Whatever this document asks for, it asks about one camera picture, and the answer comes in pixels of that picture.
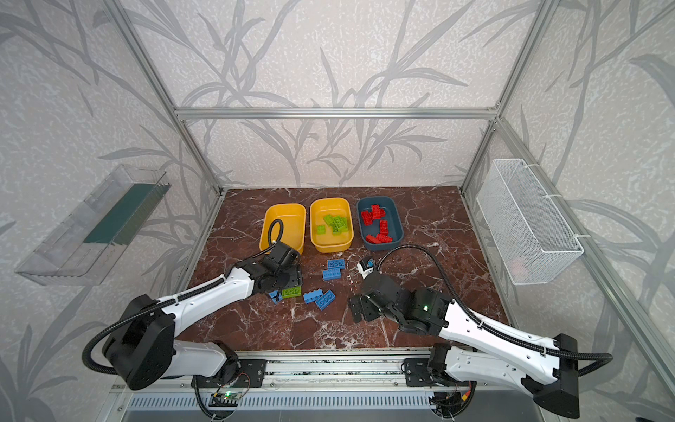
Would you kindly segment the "blue lego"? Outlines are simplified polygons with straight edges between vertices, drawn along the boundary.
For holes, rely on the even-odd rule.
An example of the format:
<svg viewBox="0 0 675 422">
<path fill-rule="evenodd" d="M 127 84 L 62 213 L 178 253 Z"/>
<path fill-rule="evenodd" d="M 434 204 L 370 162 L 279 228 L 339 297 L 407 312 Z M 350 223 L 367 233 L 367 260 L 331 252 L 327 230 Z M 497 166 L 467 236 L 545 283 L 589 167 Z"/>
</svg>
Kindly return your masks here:
<svg viewBox="0 0 675 422">
<path fill-rule="evenodd" d="M 332 304 L 336 299 L 336 295 L 332 291 L 327 291 L 321 295 L 318 299 L 315 300 L 315 304 L 320 309 L 324 311 L 330 304 Z"/>
<path fill-rule="evenodd" d="M 316 302 L 316 300 L 319 299 L 321 296 L 323 296 L 323 290 L 316 289 L 308 293 L 305 293 L 302 297 L 305 303 L 313 303 Z"/>
<path fill-rule="evenodd" d="M 279 290 L 275 290 L 273 292 L 270 292 L 268 295 L 272 299 L 273 303 L 279 303 L 283 300 L 282 293 Z"/>
<path fill-rule="evenodd" d="M 322 277 L 324 281 L 335 281 L 342 277 L 342 270 L 339 268 L 329 268 L 323 270 Z"/>
<path fill-rule="evenodd" d="M 343 270 L 346 268 L 346 261 L 343 258 L 337 258 L 336 260 L 328 260 L 327 268 Z"/>
</svg>

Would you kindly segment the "yellow plastic bin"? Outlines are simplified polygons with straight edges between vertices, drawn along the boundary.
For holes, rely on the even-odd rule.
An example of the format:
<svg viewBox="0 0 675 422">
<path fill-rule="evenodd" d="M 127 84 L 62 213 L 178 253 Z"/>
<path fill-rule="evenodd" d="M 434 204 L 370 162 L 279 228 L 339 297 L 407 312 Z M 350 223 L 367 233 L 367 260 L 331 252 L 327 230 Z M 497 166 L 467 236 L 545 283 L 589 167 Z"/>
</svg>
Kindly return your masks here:
<svg viewBox="0 0 675 422">
<path fill-rule="evenodd" d="M 326 198 L 310 206 L 311 242 L 319 253 L 346 251 L 352 245 L 354 230 L 348 201 Z"/>
<path fill-rule="evenodd" d="M 284 203 L 269 207 L 265 212 L 263 230 L 259 241 L 259 249 L 263 251 L 270 246 L 268 232 L 275 220 L 281 220 L 283 233 L 281 242 L 302 254 L 304 250 L 305 224 L 307 211 L 300 203 Z"/>
</svg>

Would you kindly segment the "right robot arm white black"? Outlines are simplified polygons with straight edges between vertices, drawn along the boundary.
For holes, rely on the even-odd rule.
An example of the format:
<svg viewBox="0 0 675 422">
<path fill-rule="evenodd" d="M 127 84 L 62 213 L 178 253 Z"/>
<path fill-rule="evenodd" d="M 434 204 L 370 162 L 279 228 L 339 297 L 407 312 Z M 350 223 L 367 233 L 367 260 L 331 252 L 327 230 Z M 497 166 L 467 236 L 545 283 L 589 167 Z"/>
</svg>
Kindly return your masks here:
<svg viewBox="0 0 675 422">
<path fill-rule="evenodd" d="M 509 387 L 564 418 L 580 416 L 580 377 L 613 360 L 610 353 L 581 353 L 569 335 L 548 338 L 522 332 L 436 290 L 407 290 L 379 272 L 365 278 L 360 294 L 348 305 L 355 322 L 388 318 L 401 332 L 441 339 L 427 364 L 434 382 Z"/>
</svg>

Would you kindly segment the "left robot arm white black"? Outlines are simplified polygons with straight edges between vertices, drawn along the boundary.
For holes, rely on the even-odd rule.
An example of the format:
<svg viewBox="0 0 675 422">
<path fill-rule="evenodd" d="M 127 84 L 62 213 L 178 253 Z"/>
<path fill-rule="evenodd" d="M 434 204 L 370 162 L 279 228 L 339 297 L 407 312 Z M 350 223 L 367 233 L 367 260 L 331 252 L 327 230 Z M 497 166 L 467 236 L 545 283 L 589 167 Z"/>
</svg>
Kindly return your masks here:
<svg viewBox="0 0 675 422">
<path fill-rule="evenodd" d="M 219 342 L 184 341 L 180 335 L 203 318 L 253 295 L 299 286 L 300 253 L 277 242 L 223 274 L 176 295 L 140 295 L 120 320 L 84 347 L 83 364 L 94 372 L 121 377 L 130 390 L 160 379 L 200 376 L 230 383 L 239 372 L 237 354 Z"/>
</svg>

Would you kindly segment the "blue lego top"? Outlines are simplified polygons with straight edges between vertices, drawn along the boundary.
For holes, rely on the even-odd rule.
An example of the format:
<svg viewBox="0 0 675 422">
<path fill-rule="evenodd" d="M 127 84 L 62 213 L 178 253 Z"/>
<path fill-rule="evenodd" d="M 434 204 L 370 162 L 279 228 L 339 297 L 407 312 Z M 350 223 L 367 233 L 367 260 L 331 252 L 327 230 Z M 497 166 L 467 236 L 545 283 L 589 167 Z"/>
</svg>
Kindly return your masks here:
<svg viewBox="0 0 675 422">
<path fill-rule="evenodd" d="M 336 260 L 328 260 L 327 268 L 343 270 L 346 268 L 346 261 L 343 258 L 337 258 Z"/>
</svg>

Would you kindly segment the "dark teal plastic bin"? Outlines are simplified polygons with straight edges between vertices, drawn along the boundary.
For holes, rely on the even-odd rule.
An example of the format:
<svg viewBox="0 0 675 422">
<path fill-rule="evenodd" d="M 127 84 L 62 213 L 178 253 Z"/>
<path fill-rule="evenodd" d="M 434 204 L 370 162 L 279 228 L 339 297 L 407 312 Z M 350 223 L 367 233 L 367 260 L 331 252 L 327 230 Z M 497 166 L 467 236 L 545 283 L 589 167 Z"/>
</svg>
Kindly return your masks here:
<svg viewBox="0 0 675 422">
<path fill-rule="evenodd" d="M 397 205 L 388 196 L 375 196 L 357 202 L 362 240 L 369 251 L 389 251 L 404 239 Z"/>
</svg>

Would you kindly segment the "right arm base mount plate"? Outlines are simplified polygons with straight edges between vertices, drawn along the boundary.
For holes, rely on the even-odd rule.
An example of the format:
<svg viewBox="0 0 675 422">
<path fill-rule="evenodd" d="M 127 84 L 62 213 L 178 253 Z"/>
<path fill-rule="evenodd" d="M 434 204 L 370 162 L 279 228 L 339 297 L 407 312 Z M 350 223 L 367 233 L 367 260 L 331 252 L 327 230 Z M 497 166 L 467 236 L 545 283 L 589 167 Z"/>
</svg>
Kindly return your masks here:
<svg viewBox="0 0 675 422">
<path fill-rule="evenodd" d="M 407 387 L 448 387 L 447 380 L 432 374 L 427 359 L 404 359 L 401 368 Z"/>
</svg>

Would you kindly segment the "aluminium front rail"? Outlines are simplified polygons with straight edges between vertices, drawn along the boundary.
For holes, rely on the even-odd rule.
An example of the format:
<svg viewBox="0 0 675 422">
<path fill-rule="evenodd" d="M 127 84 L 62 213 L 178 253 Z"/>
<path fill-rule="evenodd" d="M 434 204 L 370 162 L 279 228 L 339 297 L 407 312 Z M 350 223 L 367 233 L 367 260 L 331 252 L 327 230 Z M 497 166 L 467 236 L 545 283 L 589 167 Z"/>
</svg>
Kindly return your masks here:
<svg viewBox="0 0 675 422">
<path fill-rule="evenodd" d="M 179 341 L 166 352 L 153 347 L 148 355 L 128 358 L 120 354 L 111 357 L 109 362 L 128 388 L 142 390 L 160 379 L 184 376 L 200 376 L 223 384 L 225 365 L 238 360 L 237 354 L 226 346 Z M 533 351 L 495 357 L 440 344 L 430 351 L 427 360 L 432 374 L 441 376 L 450 384 L 487 382 L 526 391 L 525 381 L 546 386 L 554 383 L 561 374 L 561 363 L 557 357 Z M 327 356 L 309 357 L 281 363 L 273 371 L 293 376 L 359 378 L 393 370 L 394 360 L 391 357 L 376 355 L 337 360 Z"/>
</svg>

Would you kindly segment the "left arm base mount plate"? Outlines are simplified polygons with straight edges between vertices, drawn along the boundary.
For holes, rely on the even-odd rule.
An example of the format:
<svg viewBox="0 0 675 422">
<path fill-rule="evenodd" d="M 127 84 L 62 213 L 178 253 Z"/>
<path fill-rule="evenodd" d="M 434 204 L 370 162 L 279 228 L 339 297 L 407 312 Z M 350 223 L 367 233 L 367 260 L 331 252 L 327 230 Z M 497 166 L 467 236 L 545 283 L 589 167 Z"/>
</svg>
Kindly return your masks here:
<svg viewBox="0 0 675 422">
<path fill-rule="evenodd" d="M 224 367 L 223 386 L 228 388 L 258 389 L 263 385 L 267 360 L 244 359 L 227 363 Z"/>
</svg>

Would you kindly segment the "aluminium frame crossbar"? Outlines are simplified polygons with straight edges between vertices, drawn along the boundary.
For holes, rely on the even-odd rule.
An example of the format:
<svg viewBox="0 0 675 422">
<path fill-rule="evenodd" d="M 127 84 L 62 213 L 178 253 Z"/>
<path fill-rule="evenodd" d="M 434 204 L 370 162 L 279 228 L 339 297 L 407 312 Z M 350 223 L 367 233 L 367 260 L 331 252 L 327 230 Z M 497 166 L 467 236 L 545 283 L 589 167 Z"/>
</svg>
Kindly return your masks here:
<svg viewBox="0 0 675 422">
<path fill-rule="evenodd" d="M 179 107 L 181 120 L 491 120 L 490 108 Z"/>
</svg>

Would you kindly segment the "clear plastic wall shelf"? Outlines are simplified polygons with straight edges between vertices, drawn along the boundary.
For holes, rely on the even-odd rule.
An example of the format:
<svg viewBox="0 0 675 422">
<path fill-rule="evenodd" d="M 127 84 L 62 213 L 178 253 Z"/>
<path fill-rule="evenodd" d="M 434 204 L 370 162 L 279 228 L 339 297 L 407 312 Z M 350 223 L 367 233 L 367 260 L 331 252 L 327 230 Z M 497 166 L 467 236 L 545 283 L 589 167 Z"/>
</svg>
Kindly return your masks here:
<svg viewBox="0 0 675 422">
<path fill-rule="evenodd" d="M 15 273 L 42 286 L 98 286 L 170 188 L 163 170 L 118 165 Z"/>
</svg>

